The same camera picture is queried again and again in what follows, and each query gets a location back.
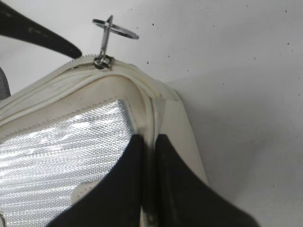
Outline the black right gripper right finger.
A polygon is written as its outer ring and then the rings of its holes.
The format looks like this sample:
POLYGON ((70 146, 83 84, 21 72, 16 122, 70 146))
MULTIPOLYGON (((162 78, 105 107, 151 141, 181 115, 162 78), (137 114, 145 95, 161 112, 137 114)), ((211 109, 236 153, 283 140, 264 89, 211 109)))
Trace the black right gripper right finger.
POLYGON ((256 227, 257 221, 202 182, 165 134, 155 146, 161 227, 256 227))

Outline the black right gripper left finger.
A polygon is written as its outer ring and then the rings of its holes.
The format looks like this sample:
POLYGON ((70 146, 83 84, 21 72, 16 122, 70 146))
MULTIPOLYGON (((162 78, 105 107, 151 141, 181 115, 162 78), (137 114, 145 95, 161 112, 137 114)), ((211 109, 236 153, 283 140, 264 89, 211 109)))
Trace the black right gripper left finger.
POLYGON ((50 227, 138 227, 142 203, 143 138, 133 135, 112 170, 50 227))

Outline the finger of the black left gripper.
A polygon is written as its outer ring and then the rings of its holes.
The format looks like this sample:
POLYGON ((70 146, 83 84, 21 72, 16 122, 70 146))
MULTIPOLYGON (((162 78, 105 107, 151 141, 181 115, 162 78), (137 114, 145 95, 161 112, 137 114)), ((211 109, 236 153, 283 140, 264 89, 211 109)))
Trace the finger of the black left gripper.
POLYGON ((0 3, 0 35, 79 58, 82 52, 74 44, 27 18, 6 3, 0 3))

